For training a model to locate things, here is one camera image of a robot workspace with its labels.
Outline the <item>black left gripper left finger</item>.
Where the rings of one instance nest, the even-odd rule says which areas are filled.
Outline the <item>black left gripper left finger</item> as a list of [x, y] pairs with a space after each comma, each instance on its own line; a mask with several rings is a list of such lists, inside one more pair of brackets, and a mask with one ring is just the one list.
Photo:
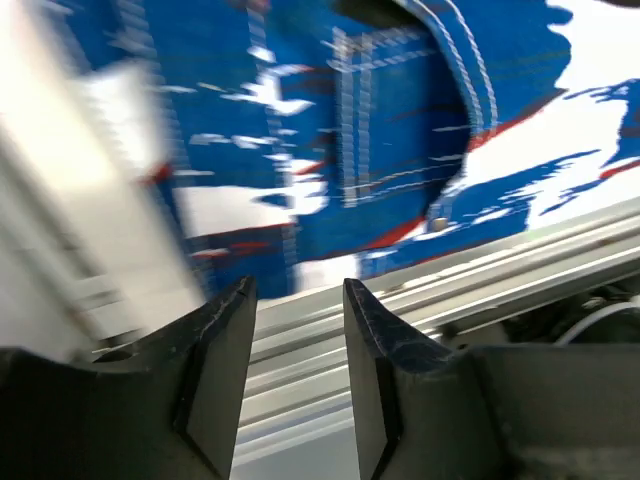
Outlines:
[[244, 277], [93, 362], [1, 352], [5, 479], [226, 479], [256, 322]]

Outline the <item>blue white patterned trousers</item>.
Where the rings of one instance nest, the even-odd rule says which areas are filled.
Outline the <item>blue white patterned trousers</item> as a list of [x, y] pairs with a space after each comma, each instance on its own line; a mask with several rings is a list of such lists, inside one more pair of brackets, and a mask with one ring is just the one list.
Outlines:
[[195, 281], [275, 299], [639, 194], [635, 1], [43, 1]]

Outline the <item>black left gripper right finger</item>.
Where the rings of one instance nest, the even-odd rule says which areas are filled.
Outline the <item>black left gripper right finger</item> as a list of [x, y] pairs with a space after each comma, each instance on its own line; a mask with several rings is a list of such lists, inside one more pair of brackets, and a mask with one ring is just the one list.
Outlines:
[[343, 287], [364, 479], [635, 479], [639, 306], [618, 285], [452, 348]]

